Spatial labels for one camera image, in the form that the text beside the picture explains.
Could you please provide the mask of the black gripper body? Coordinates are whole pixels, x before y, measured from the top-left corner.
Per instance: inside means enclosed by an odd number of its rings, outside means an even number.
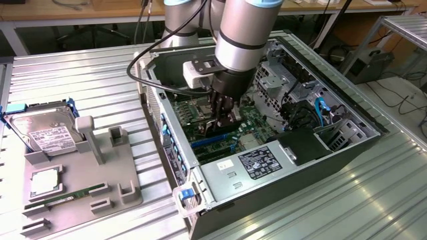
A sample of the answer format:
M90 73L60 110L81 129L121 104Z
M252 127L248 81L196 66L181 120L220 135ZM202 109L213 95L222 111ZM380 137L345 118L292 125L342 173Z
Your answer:
M214 101L220 97L226 97L232 99L233 102L238 102L242 94L246 92L249 88L249 84L253 81L254 73L254 68L246 71L217 71L213 74L213 79L210 83L210 100Z

